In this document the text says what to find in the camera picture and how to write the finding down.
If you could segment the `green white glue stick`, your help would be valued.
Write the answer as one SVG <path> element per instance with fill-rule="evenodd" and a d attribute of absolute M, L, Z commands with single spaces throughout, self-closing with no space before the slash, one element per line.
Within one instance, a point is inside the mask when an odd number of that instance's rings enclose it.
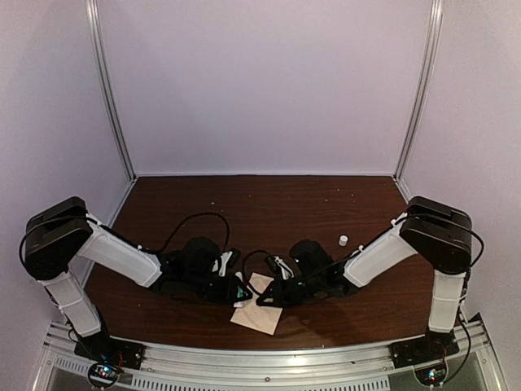
<path fill-rule="evenodd" d="M 245 305 L 245 302 L 251 299 L 251 293 L 247 289 L 246 285 L 243 283 L 243 273 L 240 271 L 237 271 L 234 274 L 234 277 L 236 279 L 236 301 L 234 303 L 234 308 L 243 308 Z"/>

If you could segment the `beige envelope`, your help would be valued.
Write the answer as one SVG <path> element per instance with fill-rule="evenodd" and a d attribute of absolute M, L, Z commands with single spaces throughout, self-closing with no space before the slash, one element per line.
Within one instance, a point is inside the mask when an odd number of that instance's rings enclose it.
<path fill-rule="evenodd" d="M 230 321 L 242 327 L 273 336 L 282 315 L 282 309 L 258 306 L 254 293 L 253 298 L 245 302 L 242 307 L 236 307 Z"/>

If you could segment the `white glue stick cap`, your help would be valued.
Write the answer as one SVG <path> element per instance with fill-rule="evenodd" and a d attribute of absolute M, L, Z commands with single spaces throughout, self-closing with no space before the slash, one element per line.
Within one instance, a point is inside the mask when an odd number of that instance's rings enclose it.
<path fill-rule="evenodd" d="M 338 244 L 339 246 L 341 247 L 345 247 L 348 243 L 348 237 L 346 235 L 341 235 L 339 237 L 339 241 L 338 241 Z"/>

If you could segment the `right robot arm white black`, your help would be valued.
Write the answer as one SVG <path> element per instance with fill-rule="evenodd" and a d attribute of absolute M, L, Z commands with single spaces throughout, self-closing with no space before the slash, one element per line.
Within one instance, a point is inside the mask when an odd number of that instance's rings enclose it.
<path fill-rule="evenodd" d="M 474 243 L 484 246 L 469 213 L 417 195 L 388 228 L 339 260 L 311 239 L 302 239 L 289 250 L 296 272 L 272 257 L 272 264 L 282 272 L 256 304 L 282 309 L 302 305 L 319 292 L 351 296 L 402 262 L 420 257 L 431 266 L 434 280 L 427 334 L 418 340 L 417 351 L 432 360 L 449 345 L 448 334 L 456 323 L 469 275 L 482 256 L 473 252 Z"/>

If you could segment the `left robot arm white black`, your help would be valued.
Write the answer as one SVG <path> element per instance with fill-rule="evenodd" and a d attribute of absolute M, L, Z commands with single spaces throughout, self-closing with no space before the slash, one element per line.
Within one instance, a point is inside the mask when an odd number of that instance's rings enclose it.
<path fill-rule="evenodd" d="M 170 294 L 177 285 L 217 304 L 252 299 L 252 291 L 232 272 L 237 249 L 206 237 L 189 239 L 179 250 L 152 250 L 117 234 L 88 212 L 85 201 L 70 197 L 31 217 L 20 241 L 22 266 L 55 301 L 85 347 L 100 362 L 112 360 L 116 342 L 103 333 L 102 316 L 69 264 L 84 258 L 153 292 Z"/>

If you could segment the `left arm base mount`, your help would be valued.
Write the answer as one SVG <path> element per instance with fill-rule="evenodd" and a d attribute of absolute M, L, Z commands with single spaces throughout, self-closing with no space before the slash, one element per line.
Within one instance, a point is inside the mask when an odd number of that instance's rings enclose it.
<path fill-rule="evenodd" d="M 140 343 L 109 338 L 106 344 L 77 338 L 74 353 L 91 363 L 86 378 L 95 389 L 109 389 L 125 374 L 125 369 L 139 370 L 145 346 Z"/>

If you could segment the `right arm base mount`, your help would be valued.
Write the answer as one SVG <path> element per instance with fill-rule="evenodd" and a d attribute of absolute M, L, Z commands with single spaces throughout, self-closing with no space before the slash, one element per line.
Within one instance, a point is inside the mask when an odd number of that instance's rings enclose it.
<path fill-rule="evenodd" d="M 448 340 L 431 340 L 426 336 L 394 342 L 390 345 L 396 369 L 411 367 L 416 380 L 423 386 L 441 386 L 448 378 L 446 359 L 460 351 L 458 343 Z"/>

